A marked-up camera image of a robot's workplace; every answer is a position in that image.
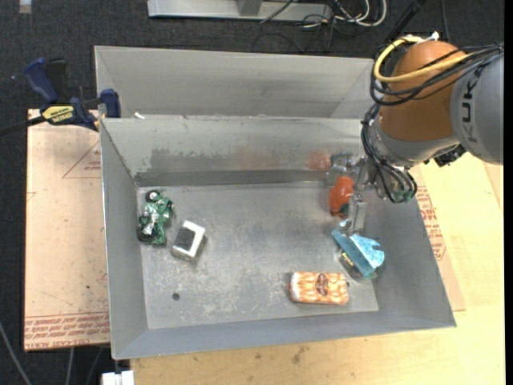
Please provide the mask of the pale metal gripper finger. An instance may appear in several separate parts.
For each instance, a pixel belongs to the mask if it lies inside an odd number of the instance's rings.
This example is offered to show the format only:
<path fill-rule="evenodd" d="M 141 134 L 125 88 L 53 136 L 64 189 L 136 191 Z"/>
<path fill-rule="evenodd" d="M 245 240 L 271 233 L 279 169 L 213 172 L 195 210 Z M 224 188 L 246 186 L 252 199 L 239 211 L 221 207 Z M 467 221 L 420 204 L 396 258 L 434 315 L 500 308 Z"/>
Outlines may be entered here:
<path fill-rule="evenodd" d="M 353 203 L 353 231 L 360 232 L 365 228 L 367 203 L 355 201 Z"/>

